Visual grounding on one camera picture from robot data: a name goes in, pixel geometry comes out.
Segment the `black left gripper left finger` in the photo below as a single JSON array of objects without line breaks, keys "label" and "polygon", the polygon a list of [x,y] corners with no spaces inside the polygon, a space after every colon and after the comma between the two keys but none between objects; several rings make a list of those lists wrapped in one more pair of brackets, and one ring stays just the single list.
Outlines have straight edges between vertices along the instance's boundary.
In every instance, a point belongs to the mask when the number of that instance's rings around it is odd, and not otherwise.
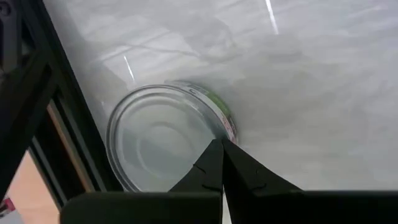
[{"label": "black left gripper left finger", "polygon": [[215,139],[168,192],[97,192],[69,201],[60,224],[221,224],[224,147]]}]

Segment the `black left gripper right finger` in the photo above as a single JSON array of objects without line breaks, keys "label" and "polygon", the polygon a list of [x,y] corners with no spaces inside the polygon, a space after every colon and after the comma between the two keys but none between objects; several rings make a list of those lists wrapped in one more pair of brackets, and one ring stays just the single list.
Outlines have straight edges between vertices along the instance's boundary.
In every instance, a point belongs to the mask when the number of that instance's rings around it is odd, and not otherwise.
[{"label": "black left gripper right finger", "polygon": [[398,224],[398,190],[303,190],[231,141],[222,145],[232,224]]}]

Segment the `green label silver tuna can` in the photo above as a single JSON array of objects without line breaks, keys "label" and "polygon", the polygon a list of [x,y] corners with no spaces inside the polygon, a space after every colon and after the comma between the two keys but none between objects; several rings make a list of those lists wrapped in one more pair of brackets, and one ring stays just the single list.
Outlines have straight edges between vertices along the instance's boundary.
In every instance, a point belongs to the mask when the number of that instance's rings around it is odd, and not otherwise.
[{"label": "green label silver tuna can", "polygon": [[177,80],[121,98],[109,117],[106,155],[125,191],[166,192],[214,139],[238,141],[228,105],[208,88]]}]

